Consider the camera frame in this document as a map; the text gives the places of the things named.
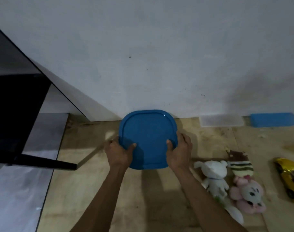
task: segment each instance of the pink plush toy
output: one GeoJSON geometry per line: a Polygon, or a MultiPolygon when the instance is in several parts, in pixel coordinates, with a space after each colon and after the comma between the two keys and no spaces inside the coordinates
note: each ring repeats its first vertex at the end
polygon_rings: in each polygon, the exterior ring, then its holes
{"type": "Polygon", "coordinates": [[[237,200],[236,207],[242,212],[253,214],[262,213],[266,206],[262,201],[263,188],[254,180],[241,180],[235,178],[237,187],[231,187],[229,195],[231,199],[237,200]]]}

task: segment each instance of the toy car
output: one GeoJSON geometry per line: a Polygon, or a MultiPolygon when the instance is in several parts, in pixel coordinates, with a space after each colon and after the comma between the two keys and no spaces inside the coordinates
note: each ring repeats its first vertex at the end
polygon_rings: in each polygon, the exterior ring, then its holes
{"type": "Polygon", "coordinates": [[[279,172],[284,182],[287,195],[294,201],[294,161],[277,158],[274,162],[277,172],[279,172]]]}

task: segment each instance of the striped plush toy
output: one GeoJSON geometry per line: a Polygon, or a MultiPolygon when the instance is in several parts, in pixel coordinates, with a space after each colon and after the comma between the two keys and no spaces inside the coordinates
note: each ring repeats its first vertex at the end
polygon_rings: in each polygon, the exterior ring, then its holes
{"type": "Polygon", "coordinates": [[[250,180],[253,176],[253,166],[246,153],[227,150],[229,160],[227,166],[232,169],[235,176],[250,180]]]}

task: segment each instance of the wooden floor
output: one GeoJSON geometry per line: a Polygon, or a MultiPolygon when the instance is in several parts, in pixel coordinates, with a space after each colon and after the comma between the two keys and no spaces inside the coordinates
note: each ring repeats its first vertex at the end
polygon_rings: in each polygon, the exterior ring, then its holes
{"type": "MultiPolygon", "coordinates": [[[[95,196],[109,166],[103,143],[116,136],[119,121],[67,125],[58,160],[79,163],[77,171],[55,170],[38,232],[68,232],[95,196]]],[[[198,118],[176,119],[193,142],[193,157],[227,157],[225,148],[246,151],[255,178],[266,191],[267,211],[244,214],[248,231],[294,231],[294,204],[272,164],[275,157],[294,160],[294,127],[206,128],[198,118]]],[[[179,182],[169,168],[128,169],[119,194],[111,232],[201,231],[179,182]]]]}

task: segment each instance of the toy car wheel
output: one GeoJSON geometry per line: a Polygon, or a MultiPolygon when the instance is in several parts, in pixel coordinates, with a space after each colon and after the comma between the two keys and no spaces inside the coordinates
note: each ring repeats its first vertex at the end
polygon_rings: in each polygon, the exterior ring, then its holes
{"type": "Polygon", "coordinates": [[[276,170],[277,170],[277,172],[279,172],[279,173],[282,173],[282,172],[284,171],[283,168],[281,167],[281,165],[278,164],[278,163],[276,163],[276,170]]]}
{"type": "Polygon", "coordinates": [[[294,199],[294,191],[286,188],[287,195],[290,199],[294,199]]]}

